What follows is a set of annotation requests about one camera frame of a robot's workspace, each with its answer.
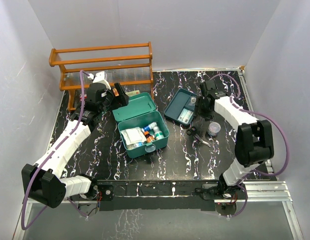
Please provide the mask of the blue-grey divided tray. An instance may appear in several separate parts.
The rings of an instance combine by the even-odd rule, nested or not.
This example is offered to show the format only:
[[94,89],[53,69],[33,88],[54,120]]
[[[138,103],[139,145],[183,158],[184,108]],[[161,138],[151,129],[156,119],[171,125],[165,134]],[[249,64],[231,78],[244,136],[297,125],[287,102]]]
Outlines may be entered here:
[[[197,95],[186,89],[183,88],[179,89],[173,96],[172,100],[170,101],[166,109],[164,110],[164,116],[174,121],[175,123],[188,127],[194,119],[194,111],[195,111],[195,105],[194,106],[188,105],[190,97],[197,98]],[[183,109],[187,109],[193,112],[193,115],[187,124],[184,124],[178,120]]]

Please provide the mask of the black scissors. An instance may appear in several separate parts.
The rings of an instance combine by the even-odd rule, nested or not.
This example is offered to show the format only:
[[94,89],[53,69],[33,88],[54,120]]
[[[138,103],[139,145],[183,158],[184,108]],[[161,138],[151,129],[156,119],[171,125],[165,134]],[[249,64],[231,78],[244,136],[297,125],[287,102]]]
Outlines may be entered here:
[[203,140],[200,137],[200,135],[198,133],[198,130],[197,130],[197,128],[195,126],[192,126],[189,129],[187,129],[186,130],[186,134],[189,135],[189,136],[193,136],[196,140],[198,140],[200,143],[206,145],[207,147],[209,147],[209,148],[211,147],[211,145],[207,141]]

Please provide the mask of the teal medicine kit box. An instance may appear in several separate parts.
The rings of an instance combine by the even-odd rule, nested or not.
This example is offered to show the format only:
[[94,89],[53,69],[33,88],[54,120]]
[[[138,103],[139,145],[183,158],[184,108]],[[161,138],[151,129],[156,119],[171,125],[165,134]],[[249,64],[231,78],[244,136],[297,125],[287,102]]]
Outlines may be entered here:
[[113,110],[114,119],[131,159],[168,145],[169,130],[147,92],[131,96],[127,106]]

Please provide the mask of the white-blue ointment tube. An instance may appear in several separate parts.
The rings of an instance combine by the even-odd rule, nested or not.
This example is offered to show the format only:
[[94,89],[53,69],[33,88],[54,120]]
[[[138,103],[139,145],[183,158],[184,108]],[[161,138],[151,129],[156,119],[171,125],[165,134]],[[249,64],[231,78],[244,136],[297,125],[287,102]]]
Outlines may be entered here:
[[150,124],[148,124],[148,125],[146,125],[146,126],[144,126],[144,127],[142,127],[141,130],[142,130],[143,133],[144,132],[149,132],[149,131],[153,130],[154,127],[157,127],[157,122],[155,122],[155,121],[150,123]]

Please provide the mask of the white gauze pad packet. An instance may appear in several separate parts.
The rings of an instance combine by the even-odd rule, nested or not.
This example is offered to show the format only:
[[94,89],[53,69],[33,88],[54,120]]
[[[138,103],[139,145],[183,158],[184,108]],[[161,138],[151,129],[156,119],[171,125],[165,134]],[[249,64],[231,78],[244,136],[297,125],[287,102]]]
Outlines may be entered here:
[[140,127],[124,129],[121,130],[120,133],[123,136],[126,145],[147,141]]

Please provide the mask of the brown bottle orange cap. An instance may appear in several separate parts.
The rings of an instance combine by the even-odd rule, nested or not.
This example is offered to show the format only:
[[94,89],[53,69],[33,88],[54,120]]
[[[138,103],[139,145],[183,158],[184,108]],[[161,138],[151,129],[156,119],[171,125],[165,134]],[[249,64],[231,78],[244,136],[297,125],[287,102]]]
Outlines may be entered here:
[[148,131],[144,132],[144,136],[146,138],[147,143],[155,141],[154,137]]

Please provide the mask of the bag of blue-white packets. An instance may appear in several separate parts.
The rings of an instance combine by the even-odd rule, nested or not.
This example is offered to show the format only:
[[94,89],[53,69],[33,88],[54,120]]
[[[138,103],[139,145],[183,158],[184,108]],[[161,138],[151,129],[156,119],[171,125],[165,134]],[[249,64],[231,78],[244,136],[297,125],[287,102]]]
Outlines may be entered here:
[[133,144],[129,144],[127,145],[127,150],[132,151],[134,149],[141,149],[141,148],[144,148],[146,144],[147,144],[146,142],[136,142]]

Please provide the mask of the white bottle green label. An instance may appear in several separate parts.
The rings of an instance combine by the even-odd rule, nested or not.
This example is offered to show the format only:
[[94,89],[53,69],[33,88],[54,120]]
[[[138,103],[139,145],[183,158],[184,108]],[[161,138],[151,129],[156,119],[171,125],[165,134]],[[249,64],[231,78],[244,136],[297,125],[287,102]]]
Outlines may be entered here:
[[154,131],[154,139],[155,140],[161,140],[165,137],[163,132],[160,130],[160,128],[158,126],[155,126],[153,128],[153,131]]

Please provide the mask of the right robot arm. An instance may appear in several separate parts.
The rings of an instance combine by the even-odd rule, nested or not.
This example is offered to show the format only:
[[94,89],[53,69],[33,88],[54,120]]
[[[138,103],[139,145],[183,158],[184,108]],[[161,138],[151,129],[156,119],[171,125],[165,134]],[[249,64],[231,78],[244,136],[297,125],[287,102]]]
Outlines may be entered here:
[[200,90],[201,96],[195,103],[196,115],[204,118],[215,112],[236,130],[235,159],[220,175],[217,186],[208,189],[211,194],[228,199],[240,189],[248,174],[274,156],[272,125],[245,112],[233,95],[217,89],[214,80],[201,83]]

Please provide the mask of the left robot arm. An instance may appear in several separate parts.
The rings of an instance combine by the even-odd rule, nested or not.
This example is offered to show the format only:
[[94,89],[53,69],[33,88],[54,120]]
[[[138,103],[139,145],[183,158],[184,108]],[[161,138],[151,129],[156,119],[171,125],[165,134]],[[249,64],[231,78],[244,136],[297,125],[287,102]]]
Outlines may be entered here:
[[125,107],[129,103],[120,83],[108,89],[103,83],[92,83],[86,90],[84,105],[79,105],[70,116],[65,130],[51,148],[34,164],[26,164],[22,171],[22,183],[27,198],[50,208],[58,207],[71,196],[83,195],[92,200],[98,195],[94,177],[80,174],[62,178],[68,161],[99,125],[108,110]]

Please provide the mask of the white-green medicine box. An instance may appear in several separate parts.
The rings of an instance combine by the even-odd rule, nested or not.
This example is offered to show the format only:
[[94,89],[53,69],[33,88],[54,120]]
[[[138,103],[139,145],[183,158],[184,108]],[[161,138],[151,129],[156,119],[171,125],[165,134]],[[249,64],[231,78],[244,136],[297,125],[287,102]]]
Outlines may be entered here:
[[133,97],[139,95],[140,93],[141,93],[140,90],[133,90],[133,91],[127,91],[125,94],[129,97]]

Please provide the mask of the clear round container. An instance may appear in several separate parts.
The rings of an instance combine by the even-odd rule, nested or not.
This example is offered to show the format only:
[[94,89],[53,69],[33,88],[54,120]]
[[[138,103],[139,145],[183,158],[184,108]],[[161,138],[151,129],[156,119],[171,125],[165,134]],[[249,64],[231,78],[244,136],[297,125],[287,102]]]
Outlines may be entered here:
[[221,125],[218,122],[210,122],[208,125],[207,133],[211,137],[216,137],[221,130]]

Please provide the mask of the wooden orange shelf rack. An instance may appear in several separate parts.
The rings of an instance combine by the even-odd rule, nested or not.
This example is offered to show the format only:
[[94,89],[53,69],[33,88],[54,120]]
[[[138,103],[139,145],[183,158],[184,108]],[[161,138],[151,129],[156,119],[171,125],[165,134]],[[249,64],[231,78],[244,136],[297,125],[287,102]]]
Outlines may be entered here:
[[126,91],[138,89],[153,93],[152,44],[135,43],[123,45],[94,46],[69,49],[53,48],[49,65],[60,69],[59,89],[68,92],[68,111],[79,104],[81,81],[79,72],[93,75],[103,71],[113,87],[120,83]]

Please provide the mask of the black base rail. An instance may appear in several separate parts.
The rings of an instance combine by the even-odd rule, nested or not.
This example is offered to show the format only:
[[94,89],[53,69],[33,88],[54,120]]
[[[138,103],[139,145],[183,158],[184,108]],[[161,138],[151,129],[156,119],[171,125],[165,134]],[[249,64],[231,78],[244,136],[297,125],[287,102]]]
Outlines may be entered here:
[[98,180],[101,211],[197,209],[214,211],[216,204],[238,203],[245,193],[231,187],[222,195],[217,180]]

